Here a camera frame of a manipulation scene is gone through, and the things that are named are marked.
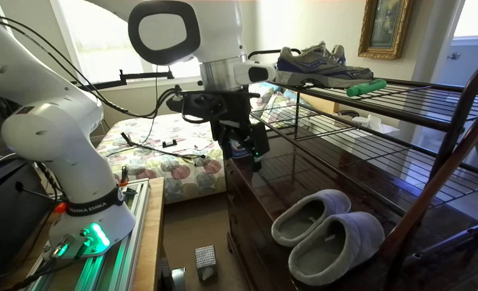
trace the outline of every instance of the dark wooden furniture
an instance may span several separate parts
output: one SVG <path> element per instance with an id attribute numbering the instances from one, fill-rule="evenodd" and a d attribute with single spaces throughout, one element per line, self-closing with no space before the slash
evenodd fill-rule
<path id="1" fill-rule="evenodd" d="M 390 231 L 399 216 L 372 199 L 372 194 L 357 187 L 351 179 L 317 163 L 283 137 L 270 140 L 270 157 L 264 160 L 260 171 L 254 173 L 249 160 L 228 163 L 228 202 L 230 202 L 230 247 L 240 260 L 251 289 L 312 289 L 291 278 L 288 270 L 290 247 L 278 246 L 270 234 L 272 221 L 296 200 L 319 189 L 336 187 L 349 194 L 354 210 L 375 213 Z M 338 163 L 357 168 L 357 179 L 377 182 L 399 205 L 409 207 L 416 195 L 406 191 L 404 181 L 398 181 L 380 168 L 353 155 L 338 155 L 338 147 L 323 142 L 322 157 L 336 157 Z M 446 204 L 432 207 L 420 231 L 412 241 L 412 250 L 420 250 L 453 233 L 470 228 L 477 221 Z M 449 249 L 424 260 L 407 262 L 398 273 L 390 289 L 451 289 L 478 283 L 478 239 Z M 349 271 L 330 289 L 385 289 L 390 265 L 372 260 Z"/>
<path id="2" fill-rule="evenodd" d="M 409 216 L 432 176 L 449 161 L 467 124 L 478 118 L 478 71 L 466 87 L 390 81 L 364 98 L 343 90 L 291 87 L 294 118 L 272 121 L 272 152 L 260 171 L 249 160 L 228 163 L 230 246 L 252 289 L 311 289 L 288 271 L 291 249 L 275 244 L 273 220 L 296 200 L 323 187 L 351 195 L 354 210 L 380 218 L 386 233 Z M 301 92 L 445 131 L 438 150 L 414 145 L 301 103 Z M 461 165 L 406 233 L 391 260 L 377 255 L 332 289 L 449 289 L 478 281 L 478 221 L 448 202 L 478 192 L 478 168 Z"/>

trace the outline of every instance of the framed picture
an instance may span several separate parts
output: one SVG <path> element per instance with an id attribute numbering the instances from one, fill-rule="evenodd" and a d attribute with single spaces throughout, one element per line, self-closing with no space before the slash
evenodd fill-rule
<path id="1" fill-rule="evenodd" d="M 399 58 L 414 0 L 367 0 L 359 55 Z"/>

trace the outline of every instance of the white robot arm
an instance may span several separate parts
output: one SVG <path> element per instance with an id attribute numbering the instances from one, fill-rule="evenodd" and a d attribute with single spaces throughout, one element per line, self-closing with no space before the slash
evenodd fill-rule
<path id="1" fill-rule="evenodd" d="M 156 64 L 170 64 L 188 56 L 201 61 L 204 90 L 180 92 L 168 107 L 210 121 L 225 158 L 248 152 L 254 168 L 269 152 L 265 126 L 251 124 L 248 84 L 275 77 L 273 66 L 244 60 L 238 0 L 91 0 L 130 24 L 136 52 Z"/>
<path id="2" fill-rule="evenodd" d="M 256 157 L 269 150 L 264 139 L 257 142 L 264 126 L 249 123 L 244 84 L 270 79 L 273 71 L 244 61 L 235 0 L 93 1 L 130 21 L 131 40 L 146 60 L 168 64 L 196 55 L 202 61 L 206 90 L 181 92 L 170 107 L 210 121 L 227 157 L 228 139 L 246 144 Z M 128 236 L 135 216 L 120 199 L 109 161 L 89 139 L 102 119 L 101 100 L 42 64 L 2 26 L 0 97 L 23 105 L 2 128 L 5 142 L 18 155 L 47 163 L 68 199 L 68 212 L 51 231 L 55 255 L 101 255 Z"/>
<path id="3" fill-rule="evenodd" d="M 2 126 L 7 145 L 47 163 L 67 194 L 68 212 L 51 229 L 52 250 L 91 257 L 126 237 L 135 216 L 89 139 L 102 119 L 102 103 L 51 71 L 2 26 L 0 97 L 23 105 Z"/>

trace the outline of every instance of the wire shelf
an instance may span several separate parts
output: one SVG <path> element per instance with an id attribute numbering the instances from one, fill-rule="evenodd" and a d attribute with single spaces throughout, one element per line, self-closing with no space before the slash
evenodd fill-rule
<path id="1" fill-rule="evenodd" d="M 311 87 L 302 89 L 301 92 L 441 131 L 449 129 L 456 108 L 462 100 L 462 90 L 395 84 L 359 97 L 348 97 L 344 89 Z M 467 121 L 472 121 L 477 116 L 478 95 L 472 103 Z"/>
<path id="2" fill-rule="evenodd" d="M 283 126 L 288 132 L 293 124 L 293 136 L 301 149 L 307 150 L 325 165 L 346 170 L 346 173 L 353 170 L 357 171 L 353 173 L 353 179 L 357 179 L 357 174 L 364 176 L 359 171 L 370 171 L 367 165 L 383 170 L 411 194 L 407 197 L 393 194 L 395 189 L 380 189 L 383 195 L 399 205 L 411 205 L 428 182 L 437 158 L 435 155 L 388 140 L 365 129 L 353 128 L 341 119 L 317 115 L 304 107 L 301 107 L 301 113 L 298 128 L 294 128 L 294 118 L 281 121 L 272 119 L 269 126 L 275 129 Z M 433 205 L 453 202 L 475 192 L 478 192 L 478 173 L 459 166 L 437 194 Z"/>

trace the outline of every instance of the floral bedspread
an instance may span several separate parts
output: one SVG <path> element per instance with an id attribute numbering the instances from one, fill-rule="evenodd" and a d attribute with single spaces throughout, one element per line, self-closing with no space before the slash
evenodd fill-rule
<path id="1" fill-rule="evenodd" d="M 157 150 L 130 147 L 122 132 Z M 123 119 L 107 132 L 97 150 L 117 176 L 123 166 L 130 168 L 130 179 L 164 176 L 167 204 L 227 189 L 223 152 L 212 139 L 210 124 L 188 123 L 178 113 L 160 115 L 154 121 Z"/>

